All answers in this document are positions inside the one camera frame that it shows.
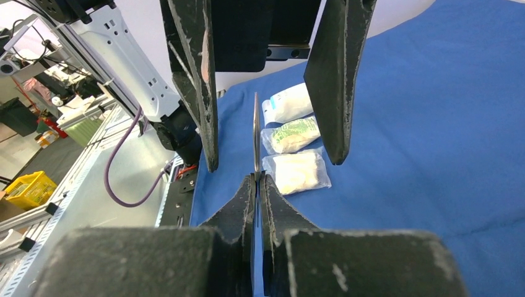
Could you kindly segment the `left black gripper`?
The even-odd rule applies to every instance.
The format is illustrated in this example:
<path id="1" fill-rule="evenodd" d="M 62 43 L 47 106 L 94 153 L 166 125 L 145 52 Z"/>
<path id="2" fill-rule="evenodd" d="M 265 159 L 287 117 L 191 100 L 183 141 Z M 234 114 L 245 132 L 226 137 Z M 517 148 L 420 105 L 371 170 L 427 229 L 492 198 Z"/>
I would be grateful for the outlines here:
<path id="1" fill-rule="evenodd" d="M 375 1 L 160 1 L 171 76 L 196 123 L 209 172 L 219 167 L 217 72 L 260 72 L 306 59 L 304 81 L 333 165 L 350 151 L 354 95 Z"/>

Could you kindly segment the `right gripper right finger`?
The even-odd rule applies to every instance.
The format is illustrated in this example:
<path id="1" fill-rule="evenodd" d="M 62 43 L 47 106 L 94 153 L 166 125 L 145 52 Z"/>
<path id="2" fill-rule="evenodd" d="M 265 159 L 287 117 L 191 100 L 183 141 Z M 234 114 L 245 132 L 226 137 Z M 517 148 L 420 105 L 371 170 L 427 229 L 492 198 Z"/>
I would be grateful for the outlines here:
<path id="1" fill-rule="evenodd" d="M 262 275 L 267 296 L 467 296 L 456 262 L 423 230 L 318 228 L 260 181 Z"/>

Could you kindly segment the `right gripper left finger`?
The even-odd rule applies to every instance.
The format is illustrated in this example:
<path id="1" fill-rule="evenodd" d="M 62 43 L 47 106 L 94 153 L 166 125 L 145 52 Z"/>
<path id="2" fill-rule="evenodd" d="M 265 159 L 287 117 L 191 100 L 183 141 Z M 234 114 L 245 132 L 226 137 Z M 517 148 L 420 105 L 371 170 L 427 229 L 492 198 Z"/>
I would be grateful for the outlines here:
<path id="1" fill-rule="evenodd" d="M 34 296 L 251 296 L 256 182 L 197 227 L 81 228 L 56 245 Z"/>

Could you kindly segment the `white blue labelled packet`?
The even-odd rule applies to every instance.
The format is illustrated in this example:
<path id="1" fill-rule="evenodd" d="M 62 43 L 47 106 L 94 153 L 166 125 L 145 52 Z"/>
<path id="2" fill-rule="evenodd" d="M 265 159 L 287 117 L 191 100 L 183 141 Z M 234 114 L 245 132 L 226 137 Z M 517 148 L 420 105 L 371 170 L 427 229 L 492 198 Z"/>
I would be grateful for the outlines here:
<path id="1" fill-rule="evenodd" d="M 313 114 L 306 83 L 280 91 L 262 102 L 264 125 L 287 122 Z"/>

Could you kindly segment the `beige gauze packet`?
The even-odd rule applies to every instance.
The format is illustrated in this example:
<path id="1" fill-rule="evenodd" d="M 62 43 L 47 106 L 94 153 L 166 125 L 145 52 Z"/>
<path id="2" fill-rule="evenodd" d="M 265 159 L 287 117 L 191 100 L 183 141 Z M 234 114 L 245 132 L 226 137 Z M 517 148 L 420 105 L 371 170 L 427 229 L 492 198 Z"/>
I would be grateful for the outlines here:
<path id="1" fill-rule="evenodd" d="M 266 156 L 262 167 L 271 175 L 279 192 L 290 195 L 298 192 L 331 187 L 322 147 Z"/>

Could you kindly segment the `green packet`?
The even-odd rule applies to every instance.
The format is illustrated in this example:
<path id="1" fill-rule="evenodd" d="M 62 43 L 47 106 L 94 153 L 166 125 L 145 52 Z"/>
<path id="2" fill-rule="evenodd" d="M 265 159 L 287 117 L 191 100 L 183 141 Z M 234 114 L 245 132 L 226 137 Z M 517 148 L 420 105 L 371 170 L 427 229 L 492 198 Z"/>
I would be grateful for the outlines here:
<path id="1" fill-rule="evenodd" d="M 261 131 L 261 142 L 270 155 L 295 153 L 320 138 L 314 116 L 296 119 Z"/>

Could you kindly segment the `steel tweezers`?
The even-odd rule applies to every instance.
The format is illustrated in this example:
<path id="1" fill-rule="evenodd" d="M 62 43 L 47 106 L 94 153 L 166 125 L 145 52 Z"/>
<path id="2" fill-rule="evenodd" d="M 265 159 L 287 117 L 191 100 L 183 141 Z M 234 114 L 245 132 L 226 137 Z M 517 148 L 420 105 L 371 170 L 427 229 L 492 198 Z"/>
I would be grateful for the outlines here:
<path id="1" fill-rule="evenodd" d="M 260 141 L 260 115 L 258 93 L 254 93 L 254 111 L 253 111 L 253 153 L 254 153 L 254 177 L 256 183 L 260 180 L 261 175 L 261 141 Z"/>

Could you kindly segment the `blue surgical drape cloth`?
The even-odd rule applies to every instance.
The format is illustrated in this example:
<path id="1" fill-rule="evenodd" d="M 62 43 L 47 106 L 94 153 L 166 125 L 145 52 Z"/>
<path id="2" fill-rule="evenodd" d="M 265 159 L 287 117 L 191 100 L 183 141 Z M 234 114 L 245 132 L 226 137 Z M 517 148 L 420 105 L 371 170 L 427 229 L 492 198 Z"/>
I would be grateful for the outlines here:
<path id="1" fill-rule="evenodd" d="M 523 296 L 524 4 L 436 1 L 368 39 L 327 171 L 288 196 L 316 225 L 434 232 L 471 296 Z"/>

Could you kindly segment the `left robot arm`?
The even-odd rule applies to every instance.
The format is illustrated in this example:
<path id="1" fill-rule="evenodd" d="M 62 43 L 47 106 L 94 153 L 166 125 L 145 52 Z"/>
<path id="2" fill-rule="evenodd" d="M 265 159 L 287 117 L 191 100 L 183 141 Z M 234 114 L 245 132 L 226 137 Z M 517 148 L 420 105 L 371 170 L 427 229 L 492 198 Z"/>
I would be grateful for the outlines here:
<path id="1" fill-rule="evenodd" d="M 334 165 L 350 150 L 354 94 L 374 1 L 162 1 L 171 88 L 137 44 L 114 1 L 37 1 L 101 58 L 138 102 L 166 149 L 219 165 L 217 72 L 258 72 L 305 58 L 303 75 Z"/>

